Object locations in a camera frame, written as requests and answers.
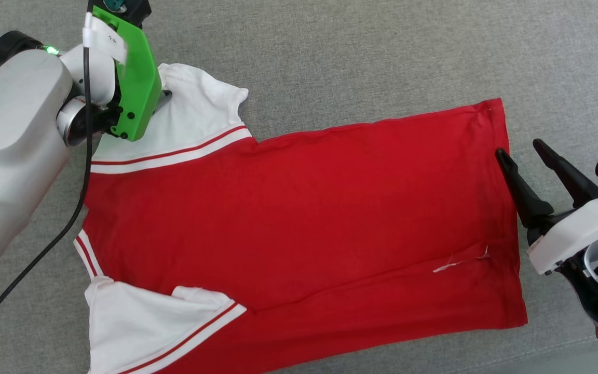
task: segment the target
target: red and white t-shirt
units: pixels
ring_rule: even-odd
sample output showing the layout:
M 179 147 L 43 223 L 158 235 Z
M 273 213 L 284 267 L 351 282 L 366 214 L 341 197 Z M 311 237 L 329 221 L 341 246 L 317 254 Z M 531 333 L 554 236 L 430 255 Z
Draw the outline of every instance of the red and white t-shirt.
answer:
M 93 159 L 92 374 L 264 372 L 527 322 L 500 99 L 257 142 L 247 90 L 159 71 L 171 102 Z

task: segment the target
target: gray fabric surface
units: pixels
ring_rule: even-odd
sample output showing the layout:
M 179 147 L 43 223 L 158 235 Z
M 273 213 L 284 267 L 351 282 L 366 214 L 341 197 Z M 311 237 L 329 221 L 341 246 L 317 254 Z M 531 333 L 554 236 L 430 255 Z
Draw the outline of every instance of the gray fabric surface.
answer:
M 152 8 L 145 31 L 157 62 L 191 64 L 249 88 L 241 116 L 259 140 L 502 97 L 513 156 L 543 198 L 557 209 L 570 205 L 534 155 L 534 137 L 594 177 L 598 1 L 163 0 Z M 19 29 L 71 47 L 84 9 L 65 0 L 0 2 L 0 35 Z M 71 215 L 84 151 L 73 151 L 2 257 L 0 292 Z M 380 346 L 279 372 L 513 372 L 542 357 L 598 350 L 566 281 L 535 274 L 525 258 L 521 278 L 525 327 Z M 87 371 L 87 284 L 65 239 L 0 308 L 0 372 Z

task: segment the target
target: green indicator light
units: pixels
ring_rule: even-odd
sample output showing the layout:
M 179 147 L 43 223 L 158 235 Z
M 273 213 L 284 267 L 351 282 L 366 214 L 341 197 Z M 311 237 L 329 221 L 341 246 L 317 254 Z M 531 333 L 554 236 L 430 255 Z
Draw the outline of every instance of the green indicator light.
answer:
M 52 55 L 58 55 L 59 54 L 59 50 L 54 48 L 54 47 L 50 47 L 48 45 L 47 49 L 48 53 L 52 54 Z

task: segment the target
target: red stripe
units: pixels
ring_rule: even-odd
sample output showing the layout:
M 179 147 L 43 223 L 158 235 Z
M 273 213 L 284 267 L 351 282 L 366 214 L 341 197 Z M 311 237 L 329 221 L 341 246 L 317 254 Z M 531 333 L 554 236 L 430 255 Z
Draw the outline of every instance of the red stripe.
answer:
M 91 261 L 91 258 L 89 257 L 89 252 L 87 251 L 85 243 L 83 243 L 83 240 L 79 236 L 77 237 L 77 240 L 78 240 L 78 244 L 80 244 L 80 247 L 83 249 L 83 253 L 85 253 L 85 258 L 87 259 L 87 262 L 89 263 L 89 267 L 92 270 L 93 276 L 94 277 L 97 276 L 97 274 L 96 274 L 96 268 L 93 267 L 93 263 Z
M 207 322 L 202 327 L 200 327 L 199 329 L 197 329 L 194 333 L 190 334 L 190 336 L 188 338 L 183 339 L 183 341 L 181 341 L 181 343 L 175 345 L 171 350 L 165 352 L 164 354 L 158 356 L 157 358 L 155 358 L 153 360 L 150 360 L 149 362 L 145 362 L 142 365 L 138 365 L 136 367 L 133 367 L 133 369 L 128 369 L 126 371 L 120 372 L 119 374 L 129 374 L 130 372 L 134 372 L 136 370 L 142 369 L 143 367 L 149 366 L 149 365 L 153 364 L 154 362 L 158 362 L 159 360 L 162 360 L 164 357 L 168 357 L 168 355 L 170 355 L 172 352 L 178 350 L 181 346 L 183 346 L 189 340 L 191 340 L 192 338 L 194 338 L 194 336 L 196 336 L 197 334 L 199 334 L 200 331 L 206 329 L 207 327 L 209 327 L 209 325 L 211 325 L 214 322 L 218 321 L 219 318 L 223 317 L 223 315 L 225 315 L 227 312 L 230 312 L 230 310 L 234 309 L 237 305 L 239 305 L 239 304 L 234 303 L 233 305 L 231 305 L 229 308 L 227 308 L 226 310 L 224 310 L 221 314 L 217 315 L 211 321 Z
M 175 154 L 196 151 L 197 149 L 202 149 L 202 148 L 210 145 L 211 143 L 216 142 L 217 140 L 225 138 L 226 136 L 232 134 L 235 131 L 242 130 L 242 128 L 246 128 L 246 126 L 237 126 L 235 128 L 232 128 L 232 129 L 224 132 L 223 134 L 218 135 L 218 137 L 215 137 L 206 143 L 202 143 L 199 146 L 195 146 L 192 148 L 181 149 L 179 151 L 168 152 L 168 153 L 163 153 L 163 154 L 156 154 L 154 156 L 147 156 L 147 157 L 136 158 L 136 159 L 128 159 L 127 161 L 92 161 L 92 164 L 93 165 L 128 165 L 128 164 L 140 163 L 141 161 L 147 161 L 148 159 L 162 158 L 162 157 L 174 156 Z

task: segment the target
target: cable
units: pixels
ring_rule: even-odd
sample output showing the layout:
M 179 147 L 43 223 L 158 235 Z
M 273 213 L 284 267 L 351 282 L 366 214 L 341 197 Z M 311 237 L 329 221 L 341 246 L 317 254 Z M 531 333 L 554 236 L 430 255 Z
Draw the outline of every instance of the cable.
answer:
M 87 11 L 88 12 L 92 12 L 93 10 L 93 2 L 89 2 L 89 5 L 87 7 Z M 61 232 L 59 232 L 59 234 L 57 234 L 57 237 L 55 237 L 54 239 L 52 239 L 52 241 L 50 242 L 50 244 L 48 244 L 43 251 L 41 251 L 38 256 L 36 256 L 36 258 L 34 258 L 33 261 L 31 261 L 29 263 L 29 265 L 26 266 L 26 268 L 24 268 L 24 270 L 17 276 L 15 277 L 15 279 L 10 282 L 10 285 L 8 287 L 6 287 L 6 289 L 2 292 L 2 295 L 0 295 L 0 304 L 5 300 L 5 298 L 10 294 L 11 291 L 13 291 L 13 289 L 15 288 L 15 286 L 17 286 L 20 281 L 22 279 L 24 279 L 24 277 L 26 277 L 26 275 L 31 271 L 31 269 L 33 269 L 39 262 L 40 260 L 42 260 L 43 257 L 45 257 L 45 255 L 47 255 L 48 252 L 50 252 L 50 250 L 52 248 L 54 248 L 54 246 L 59 243 L 59 241 L 64 238 L 64 236 L 66 235 L 66 233 L 69 232 L 69 230 L 71 229 L 71 227 L 73 227 L 73 224 L 75 223 L 75 221 L 78 219 L 78 216 L 80 215 L 80 211 L 83 208 L 83 204 L 85 203 L 85 198 L 86 198 L 86 194 L 87 194 L 87 187 L 89 187 L 89 177 L 91 175 L 91 163 L 92 163 L 92 147 L 93 147 L 93 141 L 92 141 L 92 137 L 93 137 L 93 120 L 92 120 L 92 106 L 91 106 L 91 82 L 90 82 L 90 75 L 89 75 L 89 49 L 87 47 L 85 47 L 84 51 L 83 51 L 83 64 L 85 66 L 85 70 L 84 70 L 84 74 L 85 74 L 85 101 L 86 101 L 86 106 L 85 106 L 85 115 L 86 115 L 86 135 L 87 135 L 87 156 L 86 156 L 86 162 L 85 162 L 85 177 L 83 179 L 83 190 L 80 192 L 80 199 L 78 200 L 78 204 L 75 207 L 75 210 L 73 211 L 73 215 L 71 216 L 71 218 L 69 219 L 69 222 L 66 224 L 66 226 L 63 228 L 63 230 L 61 230 Z

